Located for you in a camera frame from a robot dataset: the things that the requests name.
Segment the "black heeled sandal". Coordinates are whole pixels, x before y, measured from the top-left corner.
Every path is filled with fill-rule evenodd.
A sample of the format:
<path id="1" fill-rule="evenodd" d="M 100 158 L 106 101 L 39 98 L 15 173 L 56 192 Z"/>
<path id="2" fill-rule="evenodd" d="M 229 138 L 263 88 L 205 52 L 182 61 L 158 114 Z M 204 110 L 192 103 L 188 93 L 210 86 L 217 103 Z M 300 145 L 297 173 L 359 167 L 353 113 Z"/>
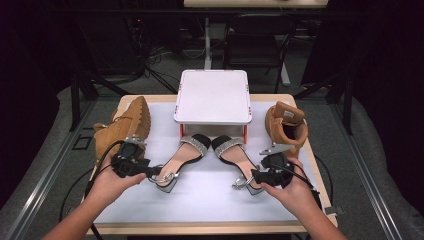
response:
<path id="1" fill-rule="evenodd" d="M 178 182 L 183 166 L 202 159 L 210 145 L 210 138 L 203 134 L 183 136 L 175 154 L 162 166 L 160 173 L 150 177 L 149 181 L 155 183 L 159 190 L 170 193 Z"/>
<path id="2" fill-rule="evenodd" d="M 215 155 L 223 163 L 235 166 L 240 171 L 239 177 L 232 184 L 234 190 L 246 188 L 251 195 L 263 191 L 252 173 L 253 170 L 258 170 L 258 167 L 247 156 L 241 139 L 222 135 L 213 139 L 211 145 Z"/>

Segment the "person's left hand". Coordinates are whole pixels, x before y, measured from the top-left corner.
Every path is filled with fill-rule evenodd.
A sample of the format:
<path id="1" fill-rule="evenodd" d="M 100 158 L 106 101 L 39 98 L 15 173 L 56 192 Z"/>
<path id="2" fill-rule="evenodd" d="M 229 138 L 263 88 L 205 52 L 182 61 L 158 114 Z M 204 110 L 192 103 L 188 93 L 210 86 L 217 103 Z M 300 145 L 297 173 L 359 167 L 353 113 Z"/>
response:
<path id="1" fill-rule="evenodd" d="M 111 161 L 112 156 L 108 154 L 85 202 L 106 207 L 120 197 L 126 189 L 140 184 L 146 178 L 145 173 L 121 178 L 113 171 Z"/>

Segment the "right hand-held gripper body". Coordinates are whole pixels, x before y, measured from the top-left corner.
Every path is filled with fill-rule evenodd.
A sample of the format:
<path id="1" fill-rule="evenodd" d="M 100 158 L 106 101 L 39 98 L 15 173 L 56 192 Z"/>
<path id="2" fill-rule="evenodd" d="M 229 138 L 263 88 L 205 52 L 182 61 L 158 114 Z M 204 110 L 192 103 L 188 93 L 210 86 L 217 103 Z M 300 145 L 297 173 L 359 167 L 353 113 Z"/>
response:
<path id="1" fill-rule="evenodd" d="M 262 150 L 260 155 L 264 155 L 261 165 L 267 169 L 265 177 L 266 183 L 271 186 L 287 186 L 293 177 L 294 166 L 287 159 L 284 151 L 293 149 L 291 144 L 273 143 L 268 149 Z"/>

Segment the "black metal stand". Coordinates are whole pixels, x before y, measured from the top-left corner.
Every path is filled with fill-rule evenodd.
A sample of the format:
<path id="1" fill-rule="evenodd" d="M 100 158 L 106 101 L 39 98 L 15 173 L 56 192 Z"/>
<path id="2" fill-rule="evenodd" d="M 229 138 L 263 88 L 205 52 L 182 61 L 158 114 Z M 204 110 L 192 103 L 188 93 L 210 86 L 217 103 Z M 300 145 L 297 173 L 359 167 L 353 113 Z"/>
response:
<path id="1" fill-rule="evenodd" d="M 350 73 L 338 73 L 331 76 L 324 81 L 314 83 L 306 90 L 294 95 L 295 99 L 302 99 L 310 94 L 318 91 L 319 89 L 329 86 L 329 91 L 325 96 L 328 104 L 336 104 L 343 99 L 343 112 L 342 112 L 342 124 L 346 132 L 351 135 L 351 110 L 352 110 L 352 99 L 353 99 L 353 78 Z"/>
<path id="2" fill-rule="evenodd" d="M 72 125 L 71 131 L 74 131 L 81 121 L 80 93 L 89 101 L 96 101 L 99 97 L 94 84 L 100 84 L 120 96 L 128 95 L 129 92 L 107 81 L 105 78 L 89 70 L 76 70 L 71 78 L 71 106 L 72 106 Z"/>

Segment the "tan suede boot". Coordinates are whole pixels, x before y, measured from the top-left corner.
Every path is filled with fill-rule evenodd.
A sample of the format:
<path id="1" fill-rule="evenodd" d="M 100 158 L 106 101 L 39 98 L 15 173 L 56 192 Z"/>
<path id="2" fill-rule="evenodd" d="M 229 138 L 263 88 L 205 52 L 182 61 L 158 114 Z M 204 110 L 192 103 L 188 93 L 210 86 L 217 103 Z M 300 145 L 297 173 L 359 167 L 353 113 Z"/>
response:
<path id="1" fill-rule="evenodd" d="M 308 138 L 305 113 L 281 101 L 267 110 L 265 128 L 273 143 L 293 145 L 284 151 L 287 157 L 297 158 Z"/>
<path id="2" fill-rule="evenodd" d="M 95 152 L 96 159 L 100 160 L 107 148 L 118 140 L 138 138 L 144 141 L 148 138 L 151 127 L 150 110 L 143 96 L 135 98 L 121 115 L 116 117 L 109 125 L 96 123 Z"/>

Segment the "black chair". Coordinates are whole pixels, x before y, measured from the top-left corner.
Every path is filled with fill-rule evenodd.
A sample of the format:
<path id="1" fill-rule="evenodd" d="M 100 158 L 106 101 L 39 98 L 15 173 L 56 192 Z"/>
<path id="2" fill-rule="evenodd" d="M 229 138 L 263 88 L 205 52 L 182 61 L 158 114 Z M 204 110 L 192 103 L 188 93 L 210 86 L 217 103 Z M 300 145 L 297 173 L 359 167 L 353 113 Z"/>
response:
<path id="1" fill-rule="evenodd" d="M 225 26 L 222 68 L 263 68 L 267 72 L 276 69 L 277 92 L 295 28 L 295 22 L 284 14 L 248 13 L 232 17 Z"/>

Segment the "white table mat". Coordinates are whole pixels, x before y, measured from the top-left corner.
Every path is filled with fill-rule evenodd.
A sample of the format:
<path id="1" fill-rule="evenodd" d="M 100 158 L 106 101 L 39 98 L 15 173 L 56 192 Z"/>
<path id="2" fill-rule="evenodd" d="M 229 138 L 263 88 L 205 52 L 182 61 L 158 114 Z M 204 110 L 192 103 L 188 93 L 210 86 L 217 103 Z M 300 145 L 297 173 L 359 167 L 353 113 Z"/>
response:
<path id="1" fill-rule="evenodd" d="M 258 164 L 261 150 L 271 146 L 264 127 L 264 117 L 275 101 L 252 102 L 253 120 L 248 125 L 247 156 Z M 173 119 L 174 102 L 149 103 L 152 127 L 145 156 L 150 165 L 165 164 L 179 146 L 179 126 Z M 316 163 L 309 143 L 301 148 L 299 160 L 311 183 L 319 189 L 323 208 L 331 205 L 321 177 L 313 170 Z M 200 223 L 296 220 L 275 198 L 261 192 L 252 196 L 246 188 L 235 190 L 233 182 L 240 176 L 237 167 L 221 162 L 209 148 L 198 162 L 183 166 L 170 193 L 144 180 L 127 189 L 96 219 L 100 224 Z"/>

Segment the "white background desk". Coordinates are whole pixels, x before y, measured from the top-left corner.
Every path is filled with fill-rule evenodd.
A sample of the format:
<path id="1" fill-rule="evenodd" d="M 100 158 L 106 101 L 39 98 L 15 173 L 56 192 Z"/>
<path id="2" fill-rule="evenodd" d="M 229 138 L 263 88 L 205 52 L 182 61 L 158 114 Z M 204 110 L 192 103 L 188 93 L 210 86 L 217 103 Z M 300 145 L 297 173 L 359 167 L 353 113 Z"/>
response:
<path id="1" fill-rule="evenodd" d="M 283 9 L 324 9 L 328 0 L 184 0 L 184 7 L 189 8 L 276 8 Z M 211 69 L 211 38 L 209 18 L 205 18 L 205 69 Z M 285 64 L 279 73 L 283 86 L 290 86 L 290 79 Z"/>

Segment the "person's right hand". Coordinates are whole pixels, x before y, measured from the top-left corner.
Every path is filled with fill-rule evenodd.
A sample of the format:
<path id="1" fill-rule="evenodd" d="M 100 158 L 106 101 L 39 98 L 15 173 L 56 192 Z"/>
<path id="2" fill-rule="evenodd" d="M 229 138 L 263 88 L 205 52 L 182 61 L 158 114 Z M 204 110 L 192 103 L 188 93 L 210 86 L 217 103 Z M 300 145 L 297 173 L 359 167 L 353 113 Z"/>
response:
<path id="1" fill-rule="evenodd" d="M 323 214 L 309 186 L 298 177 L 294 177 L 283 189 L 272 187 L 267 183 L 262 183 L 261 187 L 298 219 Z"/>

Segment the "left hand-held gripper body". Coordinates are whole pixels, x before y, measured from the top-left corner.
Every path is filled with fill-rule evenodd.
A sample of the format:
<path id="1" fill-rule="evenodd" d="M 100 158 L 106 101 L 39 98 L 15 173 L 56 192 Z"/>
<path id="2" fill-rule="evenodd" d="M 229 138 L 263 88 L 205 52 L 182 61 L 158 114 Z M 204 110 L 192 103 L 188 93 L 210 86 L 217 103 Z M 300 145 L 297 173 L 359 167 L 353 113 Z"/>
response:
<path id="1" fill-rule="evenodd" d="M 136 137 L 126 137 L 120 145 L 118 152 L 113 156 L 111 166 L 113 171 L 121 178 L 148 173 L 150 163 L 143 154 L 145 143 Z"/>

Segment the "white shoe rack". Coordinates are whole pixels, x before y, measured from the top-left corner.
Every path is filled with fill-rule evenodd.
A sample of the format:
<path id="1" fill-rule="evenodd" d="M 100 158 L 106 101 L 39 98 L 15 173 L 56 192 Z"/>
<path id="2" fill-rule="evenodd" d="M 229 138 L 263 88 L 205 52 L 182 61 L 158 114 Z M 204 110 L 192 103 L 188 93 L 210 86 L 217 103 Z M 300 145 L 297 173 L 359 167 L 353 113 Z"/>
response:
<path id="1" fill-rule="evenodd" d="M 180 136 L 187 125 L 241 126 L 247 142 L 252 121 L 249 83 L 243 70 L 184 70 L 179 84 L 174 121 Z"/>

